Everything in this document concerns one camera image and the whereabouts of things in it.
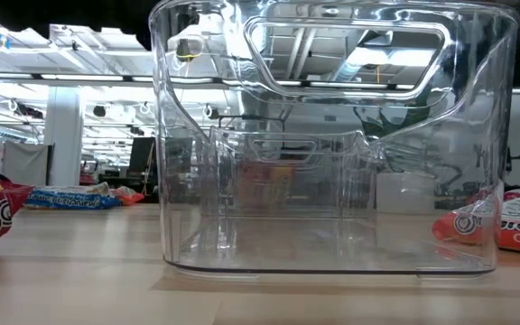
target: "table surface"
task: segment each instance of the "table surface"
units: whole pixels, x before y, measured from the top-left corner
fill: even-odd
[[[22,210],[0,240],[0,325],[520,324],[520,254],[478,279],[179,274],[157,205]]]

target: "blue snack package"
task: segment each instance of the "blue snack package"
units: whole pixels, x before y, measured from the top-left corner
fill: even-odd
[[[114,195],[34,190],[23,204],[28,209],[109,209],[121,205]]]

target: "desk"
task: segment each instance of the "desk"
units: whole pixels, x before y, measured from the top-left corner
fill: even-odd
[[[480,279],[204,281],[162,260],[158,207],[22,210],[0,240],[0,325],[520,324],[520,254]]]

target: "plastic storage container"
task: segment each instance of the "plastic storage container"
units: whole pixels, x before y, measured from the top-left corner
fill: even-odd
[[[151,30],[169,264],[221,273],[495,269],[511,9],[178,0],[157,5]],[[435,234],[450,213],[450,226],[478,244]]]

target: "white column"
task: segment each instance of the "white column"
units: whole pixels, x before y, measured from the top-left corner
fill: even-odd
[[[50,87],[45,117],[45,144],[55,144],[50,185],[79,185],[81,136],[86,102],[78,88]]]

